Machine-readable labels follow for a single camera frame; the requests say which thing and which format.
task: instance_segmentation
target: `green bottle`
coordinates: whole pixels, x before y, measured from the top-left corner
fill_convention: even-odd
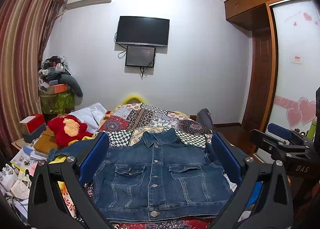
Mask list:
[[[317,120],[315,118],[312,120],[309,132],[307,134],[307,138],[313,140],[313,137],[315,136],[315,133],[316,133],[316,126],[317,126]]]

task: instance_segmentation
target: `red box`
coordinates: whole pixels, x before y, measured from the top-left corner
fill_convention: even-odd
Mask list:
[[[32,133],[35,129],[45,123],[43,114],[34,114],[32,116],[35,117],[27,123],[22,123],[24,120],[20,121],[21,132]]]

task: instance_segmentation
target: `pocket flap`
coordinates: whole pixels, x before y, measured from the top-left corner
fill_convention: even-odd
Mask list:
[[[169,166],[169,171],[171,172],[185,172],[187,170],[201,170],[200,164],[186,164],[186,165],[174,165]]]
[[[137,167],[124,167],[124,166],[117,166],[116,173],[118,174],[137,174],[143,173],[145,166],[137,166]]]

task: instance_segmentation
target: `red stuffed toy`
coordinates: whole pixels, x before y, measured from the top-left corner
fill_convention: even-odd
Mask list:
[[[92,133],[87,131],[88,125],[72,115],[56,117],[49,121],[48,126],[56,134],[56,144],[62,147],[68,146],[73,140],[80,141],[85,136],[92,136]]]

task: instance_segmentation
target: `green bag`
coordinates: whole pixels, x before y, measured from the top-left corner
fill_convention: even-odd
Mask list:
[[[41,110],[44,114],[68,114],[75,109],[75,98],[70,91],[40,95],[40,98]]]

